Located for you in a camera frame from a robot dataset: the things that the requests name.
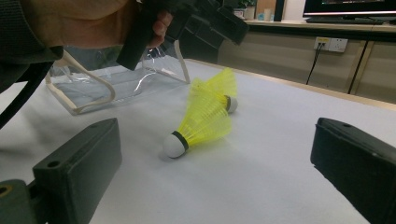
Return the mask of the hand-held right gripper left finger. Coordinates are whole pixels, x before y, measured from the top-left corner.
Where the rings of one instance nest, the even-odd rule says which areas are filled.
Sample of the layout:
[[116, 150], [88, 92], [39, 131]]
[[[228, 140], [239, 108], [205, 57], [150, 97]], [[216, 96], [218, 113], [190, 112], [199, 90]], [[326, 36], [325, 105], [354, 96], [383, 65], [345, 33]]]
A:
[[48, 205], [48, 223], [89, 224], [121, 162], [118, 121], [105, 119], [34, 166], [35, 184]]

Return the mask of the white wall socket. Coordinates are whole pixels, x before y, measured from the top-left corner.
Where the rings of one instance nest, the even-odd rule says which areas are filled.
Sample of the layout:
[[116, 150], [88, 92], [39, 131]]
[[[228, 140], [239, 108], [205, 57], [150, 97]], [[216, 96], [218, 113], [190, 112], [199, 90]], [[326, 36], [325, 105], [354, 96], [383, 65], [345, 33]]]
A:
[[314, 49], [321, 49], [330, 52], [344, 52], [347, 47], [347, 39], [330, 38], [318, 36], [315, 40]]

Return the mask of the yellow shuttlecock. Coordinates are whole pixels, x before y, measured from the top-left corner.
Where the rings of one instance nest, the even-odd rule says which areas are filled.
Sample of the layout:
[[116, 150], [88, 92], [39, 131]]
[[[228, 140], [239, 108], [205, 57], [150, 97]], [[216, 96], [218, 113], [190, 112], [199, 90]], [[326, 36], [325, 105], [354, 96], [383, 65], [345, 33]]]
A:
[[191, 147], [217, 140], [232, 129], [232, 120], [219, 97], [199, 78], [191, 83], [185, 115], [163, 141], [163, 152], [178, 158]]
[[231, 68], [224, 68], [218, 74], [205, 81], [205, 87], [211, 91], [228, 113], [233, 113], [238, 107], [237, 85]]

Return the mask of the clear plastic bag beige trim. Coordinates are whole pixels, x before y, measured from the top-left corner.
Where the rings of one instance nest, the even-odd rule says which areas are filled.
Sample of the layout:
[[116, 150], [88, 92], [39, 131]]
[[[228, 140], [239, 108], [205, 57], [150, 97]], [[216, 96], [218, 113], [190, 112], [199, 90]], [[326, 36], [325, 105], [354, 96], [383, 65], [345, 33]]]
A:
[[164, 43], [144, 52], [134, 71], [105, 61], [96, 70], [86, 69], [65, 52], [45, 77], [57, 100], [73, 115], [89, 113], [191, 82], [179, 43]]

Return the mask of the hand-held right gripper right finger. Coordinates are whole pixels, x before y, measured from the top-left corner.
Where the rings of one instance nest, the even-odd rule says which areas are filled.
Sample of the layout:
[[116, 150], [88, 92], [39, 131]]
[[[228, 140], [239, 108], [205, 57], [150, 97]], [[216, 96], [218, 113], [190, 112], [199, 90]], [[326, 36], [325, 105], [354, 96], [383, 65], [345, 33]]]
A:
[[320, 118], [310, 161], [371, 224], [396, 224], [396, 147]]

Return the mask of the beige counter with black edge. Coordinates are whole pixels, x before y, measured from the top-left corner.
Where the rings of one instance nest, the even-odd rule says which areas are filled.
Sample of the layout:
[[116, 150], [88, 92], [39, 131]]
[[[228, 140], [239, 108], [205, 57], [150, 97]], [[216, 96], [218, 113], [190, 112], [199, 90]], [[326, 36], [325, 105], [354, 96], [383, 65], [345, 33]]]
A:
[[307, 23], [305, 21], [247, 21], [250, 32], [280, 35], [339, 37], [396, 43], [396, 25]]

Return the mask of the dark upright post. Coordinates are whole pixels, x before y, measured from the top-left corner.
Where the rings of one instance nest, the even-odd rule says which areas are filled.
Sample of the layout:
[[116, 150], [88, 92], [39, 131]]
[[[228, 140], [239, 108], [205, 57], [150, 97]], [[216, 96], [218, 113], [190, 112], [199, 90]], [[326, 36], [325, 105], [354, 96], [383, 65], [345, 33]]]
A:
[[276, 0], [274, 21], [282, 21], [285, 0]]

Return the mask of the green plant in white pot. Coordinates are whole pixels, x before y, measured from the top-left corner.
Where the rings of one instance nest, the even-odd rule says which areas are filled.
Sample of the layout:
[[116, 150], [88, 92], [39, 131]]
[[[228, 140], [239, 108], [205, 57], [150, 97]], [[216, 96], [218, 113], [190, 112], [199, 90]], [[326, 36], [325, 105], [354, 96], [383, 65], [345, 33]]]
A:
[[251, 21], [255, 17], [256, 0], [238, 0], [238, 7], [243, 9], [243, 18]]

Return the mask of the black monitor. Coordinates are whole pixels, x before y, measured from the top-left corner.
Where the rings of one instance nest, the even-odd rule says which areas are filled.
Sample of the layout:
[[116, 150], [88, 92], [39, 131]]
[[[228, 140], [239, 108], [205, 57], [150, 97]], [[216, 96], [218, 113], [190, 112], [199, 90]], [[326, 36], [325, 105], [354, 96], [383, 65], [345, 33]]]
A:
[[304, 17], [396, 17], [396, 0], [305, 0]]

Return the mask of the beige cabinet front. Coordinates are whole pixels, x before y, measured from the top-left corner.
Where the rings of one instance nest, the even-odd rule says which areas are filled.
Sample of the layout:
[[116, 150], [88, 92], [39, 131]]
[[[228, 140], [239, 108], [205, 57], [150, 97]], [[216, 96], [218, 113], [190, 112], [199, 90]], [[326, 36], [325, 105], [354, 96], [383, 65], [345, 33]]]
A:
[[250, 32], [222, 43], [218, 63], [270, 77], [396, 104], [396, 43], [349, 40], [344, 52], [316, 51], [315, 38]]

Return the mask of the black keyboard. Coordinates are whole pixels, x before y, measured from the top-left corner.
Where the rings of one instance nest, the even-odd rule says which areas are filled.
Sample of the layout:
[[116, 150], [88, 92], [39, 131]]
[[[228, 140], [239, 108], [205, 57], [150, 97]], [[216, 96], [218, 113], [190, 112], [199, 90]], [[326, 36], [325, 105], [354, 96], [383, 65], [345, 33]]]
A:
[[383, 21], [367, 18], [339, 18], [339, 17], [312, 17], [305, 20], [307, 23], [334, 23], [334, 24], [384, 24]]

